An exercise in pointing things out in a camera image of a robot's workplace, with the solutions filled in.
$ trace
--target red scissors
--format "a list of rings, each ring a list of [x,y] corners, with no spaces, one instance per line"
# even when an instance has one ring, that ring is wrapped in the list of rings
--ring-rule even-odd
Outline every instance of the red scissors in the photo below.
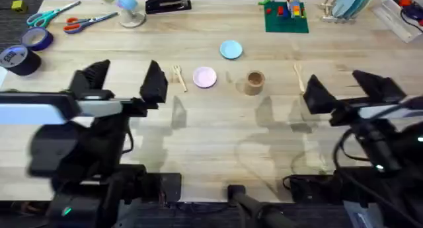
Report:
[[[74,34],[81,32],[85,29],[85,27],[90,26],[94,23],[100,22],[102,20],[106,20],[112,17],[117,16],[118,13],[110,13],[108,15],[102,16],[102,17],[95,17],[91,19],[78,19],[75,17],[71,17],[67,20],[67,26],[63,28],[63,30],[68,34]]]

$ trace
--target pink plate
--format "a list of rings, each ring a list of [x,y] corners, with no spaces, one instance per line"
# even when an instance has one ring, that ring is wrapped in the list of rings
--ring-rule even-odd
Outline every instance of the pink plate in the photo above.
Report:
[[[198,67],[194,71],[194,83],[200,88],[208,88],[213,86],[217,81],[216,72],[210,67]]]

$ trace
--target green lego baseplate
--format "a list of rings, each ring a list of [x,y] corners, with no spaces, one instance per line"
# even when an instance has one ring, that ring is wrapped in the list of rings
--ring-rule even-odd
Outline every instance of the green lego baseplate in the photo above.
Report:
[[[300,3],[300,5],[301,9],[303,9],[304,3]],[[289,17],[280,17],[278,16],[279,6],[283,6],[284,9],[287,9],[286,2],[271,1],[265,4],[264,20],[266,21],[266,32],[309,33],[307,18],[291,18],[291,13]]]

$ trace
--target dish rack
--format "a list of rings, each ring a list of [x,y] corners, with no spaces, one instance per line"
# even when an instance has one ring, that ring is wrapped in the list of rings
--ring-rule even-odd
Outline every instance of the dish rack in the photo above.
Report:
[[[336,0],[333,0],[330,2],[330,0],[325,0],[324,3],[321,3],[320,5],[318,5],[318,7],[324,11],[324,15],[321,17],[321,20],[324,22],[335,22],[335,23],[349,22],[351,24],[354,24],[356,21],[356,16],[346,19],[346,18],[334,17],[332,15],[332,8],[334,6],[335,1]]]

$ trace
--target black tape roll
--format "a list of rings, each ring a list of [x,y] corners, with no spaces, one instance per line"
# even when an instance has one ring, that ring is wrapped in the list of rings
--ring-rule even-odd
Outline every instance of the black tape roll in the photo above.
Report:
[[[37,56],[25,46],[11,46],[0,54],[0,66],[19,76],[34,73],[40,65],[40,56]]]

